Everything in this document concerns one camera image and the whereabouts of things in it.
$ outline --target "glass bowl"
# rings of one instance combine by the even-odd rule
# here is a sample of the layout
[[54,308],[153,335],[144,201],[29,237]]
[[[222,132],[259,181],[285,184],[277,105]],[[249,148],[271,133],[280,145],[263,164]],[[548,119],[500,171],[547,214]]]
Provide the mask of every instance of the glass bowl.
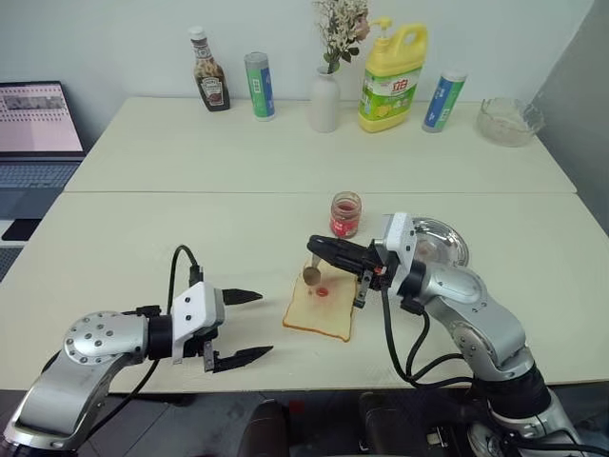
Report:
[[514,98],[482,100],[478,119],[479,132],[502,146],[526,145],[543,127],[543,114],[532,104]]

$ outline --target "sauce bottle label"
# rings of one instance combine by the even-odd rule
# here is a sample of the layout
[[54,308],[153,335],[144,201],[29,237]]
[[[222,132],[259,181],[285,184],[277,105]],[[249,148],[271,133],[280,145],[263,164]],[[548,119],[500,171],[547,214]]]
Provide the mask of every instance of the sauce bottle label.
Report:
[[366,71],[360,114],[369,121],[387,119],[410,109],[422,67],[394,76],[378,77]]
[[214,76],[209,76],[201,80],[201,89],[206,95],[206,99],[212,107],[220,106],[224,103],[222,94],[222,81]]

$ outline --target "laptop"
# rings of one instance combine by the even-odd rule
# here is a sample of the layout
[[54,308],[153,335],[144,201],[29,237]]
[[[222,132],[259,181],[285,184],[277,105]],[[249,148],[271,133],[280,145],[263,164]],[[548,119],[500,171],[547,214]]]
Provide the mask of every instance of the laptop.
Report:
[[0,219],[41,219],[84,158],[59,81],[0,83]]

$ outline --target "laptop screen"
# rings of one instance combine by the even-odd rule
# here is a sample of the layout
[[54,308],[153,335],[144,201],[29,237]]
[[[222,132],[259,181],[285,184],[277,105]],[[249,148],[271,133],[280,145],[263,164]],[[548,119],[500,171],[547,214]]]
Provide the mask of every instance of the laptop screen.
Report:
[[0,158],[84,155],[59,82],[0,84]]

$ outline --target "robotic arm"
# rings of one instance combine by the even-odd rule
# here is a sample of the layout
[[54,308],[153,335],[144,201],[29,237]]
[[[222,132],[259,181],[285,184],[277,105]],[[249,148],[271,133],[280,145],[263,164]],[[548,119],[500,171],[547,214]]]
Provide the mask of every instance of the robotic arm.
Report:
[[424,309],[438,320],[472,369],[491,417],[515,440],[578,444],[558,397],[543,382],[518,319],[489,295],[474,271],[414,260],[416,242],[411,218],[396,213],[389,217],[383,239],[368,248],[318,235],[310,237],[307,247],[330,265],[357,275],[354,306],[363,307],[370,288],[387,290],[401,308]]
[[191,268],[190,288],[173,299],[171,313],[159,307],[119,313],[100,311],[74,322],[61,350],[47,363],[11,417],[0,455],[74,455],[88,438],[108,394],[124,367],[146,360],[203,356],[204,370],[247,365],[272,347],[248,348],[220,358],[212,340],[225,320],[225,306],[262,298],[240,289],[220,290]]

